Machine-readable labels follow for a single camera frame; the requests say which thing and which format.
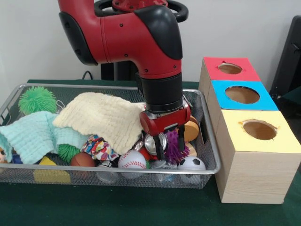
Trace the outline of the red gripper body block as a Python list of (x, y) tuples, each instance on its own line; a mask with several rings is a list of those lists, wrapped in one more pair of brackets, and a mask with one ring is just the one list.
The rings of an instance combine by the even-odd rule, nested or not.
[(189, 105), (183, 105), (182, 109), (164, 114), (154, 114), (145, 110), (140, 113), (140, 123), (147, 134), (156, 136), (168, 129), (183, 126), (189, 121), (190, 113)]

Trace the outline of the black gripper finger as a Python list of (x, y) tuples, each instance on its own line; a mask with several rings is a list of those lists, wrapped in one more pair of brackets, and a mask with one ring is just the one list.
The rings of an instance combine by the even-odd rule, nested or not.
[(154, 136), (154, 142), (155, 142), (155, 148), (156, 148), (156, 154), (157, 158), (159, 160), (164, 160), (164, 148), (163, 148), (163, 142), (161, 134), (158, 134)]
[(178, 127), (178, 149), (183, 151), (185, 149), (185, 140), (184, 140), (185, 126), (181, 125)]

